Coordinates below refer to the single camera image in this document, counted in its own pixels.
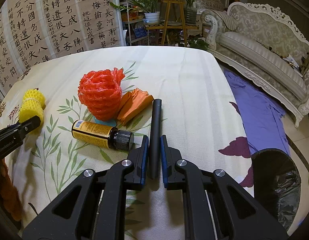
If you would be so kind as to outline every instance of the red foam net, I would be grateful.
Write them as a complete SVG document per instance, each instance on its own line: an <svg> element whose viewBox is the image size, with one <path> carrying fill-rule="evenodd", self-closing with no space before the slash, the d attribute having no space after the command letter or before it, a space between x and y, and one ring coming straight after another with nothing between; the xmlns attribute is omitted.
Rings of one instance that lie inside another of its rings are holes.
<svg viewBox="0 0 309 240"><path fill-rule="evenodd" d="M123 68L90 71L78 86L78 97L98 120L108 121L118 112L122 90Z"/></svg>

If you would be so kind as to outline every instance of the sofa armrest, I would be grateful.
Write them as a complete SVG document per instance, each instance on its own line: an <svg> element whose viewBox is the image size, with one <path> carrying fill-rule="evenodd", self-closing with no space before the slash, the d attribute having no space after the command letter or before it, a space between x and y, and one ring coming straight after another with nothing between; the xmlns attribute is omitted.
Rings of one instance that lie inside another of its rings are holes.
<svg viewBox="0 0 309 240"><path fill-rule="evenodd" d="M210 26L211 29L206 37L206 42L209 44L209 48L212 50L217 49L217 43L219 42L220 35L229 31L224 21L213 11L205 10L201 14L201 22L204 26Z"/></svg>
<svg viewBox="0 0 309 240"><path fill-rule="evenodd" d="M303 80L306 84L307 96L302 101L302 104L298 107L298 110L302 115L306 115L309 113L309 70L304 75Z"/></svg>

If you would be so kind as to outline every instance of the black clamp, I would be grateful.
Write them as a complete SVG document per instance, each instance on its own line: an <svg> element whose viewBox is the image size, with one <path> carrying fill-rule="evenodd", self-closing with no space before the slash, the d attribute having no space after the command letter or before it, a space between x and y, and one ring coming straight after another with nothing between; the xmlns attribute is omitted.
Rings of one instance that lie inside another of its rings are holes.
<svg viewBox="0 0 309 240"><path fill-rule="evenodd" d="M288 238L280 223L224 170L200 170L168 147L165 135L161 164L165 188L182 190L186 240L213 240L214 230L219 240Z"/></svg>
<svg viewBox="0 0 309 240"><path fill-rule="evenodd" d="M144 135L127 159L105 171L85 170L25 228L22 239L124 239L127 190L144 187L148 148Z"/></svg>
<svg viewBox="0 0 309 240"><path fill-rule="evenodd" d="M0 160L23 144L25 136L40 126L38 116L31 117L23 123L17 122L0 130Z"/></svg>

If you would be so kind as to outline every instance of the brown plush toy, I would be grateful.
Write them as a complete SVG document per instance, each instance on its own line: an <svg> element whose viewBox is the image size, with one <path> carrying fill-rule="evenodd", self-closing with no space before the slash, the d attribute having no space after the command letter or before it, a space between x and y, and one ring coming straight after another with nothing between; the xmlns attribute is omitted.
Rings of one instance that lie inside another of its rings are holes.
<svg viewBox="0 0 309 240"><path fill-rule="evenodd" d="M15 221L21 220L21 203L18 191L11 183L8 175L8 167L4 160L0 160L0 195L3 199L3 206L11 214Z"/></svg>

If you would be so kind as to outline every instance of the white tablecloth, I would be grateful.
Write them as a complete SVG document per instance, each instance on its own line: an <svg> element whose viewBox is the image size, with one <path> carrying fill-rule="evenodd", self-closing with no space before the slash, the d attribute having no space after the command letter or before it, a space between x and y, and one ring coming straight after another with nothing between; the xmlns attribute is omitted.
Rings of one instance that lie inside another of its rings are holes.
<svg viewBox="0 0 309 240"><path fill-rule="evenodd" d="M226 78L211 54L197 49L141 46L73 54L35 65L4 99L0 129L18 120L18 107L27 89L39 88L46 97L40 135L28 135L24 144L6 157L24 208L23 226L36 216L28 203L41 212L82 170L105 170L127 156L126 152L84 144L69 132L73 120L93 120L78 101L81 77L91 70L114 67L123 67L126 73L121 83L123 92L138 87L162 99L162 134L183 158L207 171L224 169L239 183L247 176L251 160L247 158L242 120ZM151 106L121 129L135 132L138 147L141 136L150 135L150 123ZM250 187L246 189L253 194L248 179L245 185ZM127 207L126 239L184 239L181 192L167 192L161 176L159 180L148 179L139 193L128 192Z"/></svg>

